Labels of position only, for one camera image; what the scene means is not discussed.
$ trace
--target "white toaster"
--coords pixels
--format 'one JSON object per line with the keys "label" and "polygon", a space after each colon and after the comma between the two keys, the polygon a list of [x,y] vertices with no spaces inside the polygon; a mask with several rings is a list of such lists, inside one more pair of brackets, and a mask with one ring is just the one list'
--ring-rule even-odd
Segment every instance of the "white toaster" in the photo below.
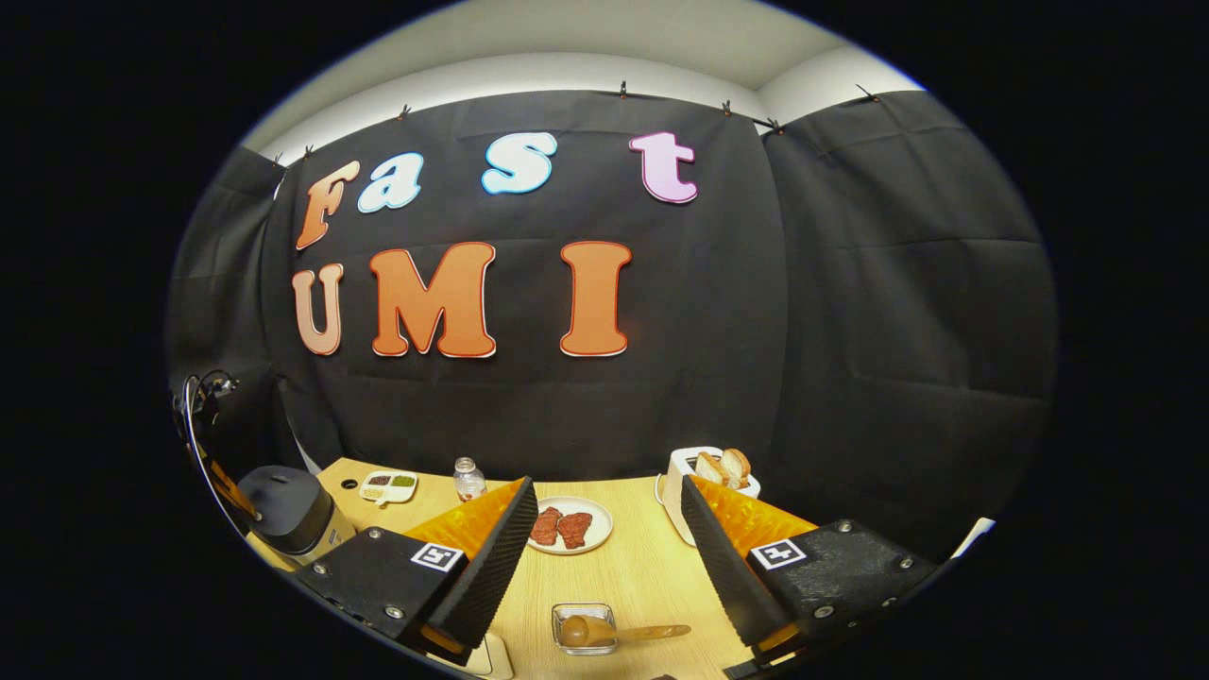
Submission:
{"label": "white toaster", "polygon": [[[702,453],[712,455],[716,459],[722,457],[722,449],[716,446],[689,446],[672,451],[671,459],[667,462],[667,479],[664,480],[664,494],[659,499],[664,505],[664,509],[667,511],[667,517],[671,518],[672,524],[676,526],[676,531],[679,531],[681,538],[694,548],[696,547],[696,541],[693,540],[693,532],[689,531],[688,524],[684,524],[684,515],[681,513],[681,485],[684,483],[686,476],[696,474],[693,472],[696,469],[696,456]],[[759,482],[751,474],[747,476],[747,482],[748,485],[739,489],[739,492],[752,499],[758,497]]]}

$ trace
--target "pink letter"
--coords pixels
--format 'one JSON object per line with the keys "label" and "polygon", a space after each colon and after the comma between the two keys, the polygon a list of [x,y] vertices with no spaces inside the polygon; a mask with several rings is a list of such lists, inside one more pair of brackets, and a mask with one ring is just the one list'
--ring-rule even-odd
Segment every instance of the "pink letter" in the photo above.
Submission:
{"label": "pink letter", "polygon": [[656,132],[630,140],[631,151],[642,151],[642,183],[660,201],[688,203],[696,198],[696,185],[681,181],[676,161],[693,162],[693,150],[677,146],[676,136]]}

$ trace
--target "black curtain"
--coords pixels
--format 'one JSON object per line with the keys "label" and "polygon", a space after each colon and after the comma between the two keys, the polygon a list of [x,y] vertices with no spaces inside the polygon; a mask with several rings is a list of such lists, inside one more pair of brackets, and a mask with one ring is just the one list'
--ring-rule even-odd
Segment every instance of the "black curtain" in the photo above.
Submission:
{"label": "black curtain", "polygon": [[[225,171],[181,244],[174,370],[213,364],[254,384],[251,413],[271,420],[279,404],[274,422],[320,466],[351,456],[444,474],[467,455],[494,478],[577,480],[736,446],[769,502],[816,523],[852,517],[943,559],[995,515],[1040,434],[1054,294],[1025,204],[977,138],[926,92],[878,99],[763,138],[750,119],[649,97],[458,102],[313,150],[276,201],[280,168],[238,150],[248,185]],[[695,152],[678,166],[698,185],[689,203],[648,194],[629,149],[661,131]],[[486,149],[516,132],[555,137],[553,173],[536,191],[488,195]],[[409,151],[424,157],[420,195],[360,213],[372,169]],[[354,160],[326,235],[297,252],[307,190]],[[406,248],[429,282],[465,241],[496,248],[484,293],[496,355],[377,356],[370,258]],[[577,241],[632,252],[621,355],[559,347],[572,290],[560,250]],[[320,357],[302,345],[290,278],[332,263],[343,338]],[[323,328],[318,282],[312,309]]]}
{"label": "black curtain", "polygon": [[262,465],[302,466],[273,391],[261,315],[264,227],[285,168],[237,148],[198,201],[168,283],[164,339],[168,388],[221,369],[239,387],[221,399],[198,439],[238,479]]}
{"label": "black curtain", "polygon": [[1019,480],[1047,413],[1055,298],[1002,168],[926,92],[764,137],[789,351],[769,496],[944,559]]}

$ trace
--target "orange letter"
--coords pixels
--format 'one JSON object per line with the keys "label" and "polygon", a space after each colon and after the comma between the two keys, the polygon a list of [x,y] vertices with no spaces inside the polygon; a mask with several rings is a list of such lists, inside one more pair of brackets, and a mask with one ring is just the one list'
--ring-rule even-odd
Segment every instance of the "orange letter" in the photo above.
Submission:
{"label": "orange letter", "polygon": [[340,280],[343,276],[343,265],[326,265],[319,270],[319,281],[323,282],[323,316],[328,322],[326,330],[319,333],[311,315],[314,272],[307,270],[294,275],[294,309],[297,311],[299,335],[307,350],[324,357],[340,347]]}
{"label": "orange letter", "polygon": [[494,355],[496,340],[487,335],[482,311],[482,280],[494,259],[496,249],[486,243],[457,243],[436,265],[432,287],[426,287],[411,253],[383,250],[374,255],[370,270],[378,278],[378,335],[374,339],[374,352],[383,357],[407,353],[407,341],[399,330],[401,318],[416,350],[427,355],[444,313],[445,332],[436,341],[442,355],[457,358]]}
{"label": "orange letter", "polygon": [[562,352],[572,357],[612,357],[625,351],[626,339],[617,329],[617,281],[630,261],[620,243],[582,241],[562,248],[571,265],[571,332],[562,336]]}
{"label": "orange letter", "polygon": [[345,195],[345,183],[352,181],[357,173],[361,171],[361,165],[357,161],[316,181],[306,192],[310,197],[306,204],[306,219],[302,220],[302,234],[295,246],[299,250],[323,238],[328,234],[328,223],[323,219],[323,213],[336,214],[340,207],[340,198]]}

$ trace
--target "white wall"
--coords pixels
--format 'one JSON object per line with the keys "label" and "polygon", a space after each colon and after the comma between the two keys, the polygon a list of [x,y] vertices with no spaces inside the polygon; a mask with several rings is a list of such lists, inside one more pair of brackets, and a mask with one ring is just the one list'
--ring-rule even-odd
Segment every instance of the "white wall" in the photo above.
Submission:
{"label": "white wall", "polygon": [[864,97],[857,85],[874,94],[924,90],[864,50],[845,45],[802,62],[760,87],[757,94],[769,115],[783,123]]}
{"label": "white wall", "polygon": [[[451,102],[543,90],[626,91],[730,108],[756,120],[788,122],[869,92],[922,90],[906,75],[855,46],[829,50],[773,79],[758,92],[688,69],[629,57],[528,53],[472,59],[395,79],[334,104],[259,151],[282,165],[346,134],[398,116],[404,104],[421,110]],[[760,133],[768,128],[757,127]]]}
{"label": "white wall", "polygon": [[730,109],[753,119],[768,117],[754,92],[725,80],[667,64],[629,57],[583,53],[508,54],[472,59],[411,74],[354,94],[295,126],[260,149],[266,157],[282,154],[289,165],[307,145],[316,149],[363,127],[399,115],[403,105],[420,110],[450,102],[542,90],[602,90],[620,92],[621,81],[635,94],[653,94]]}

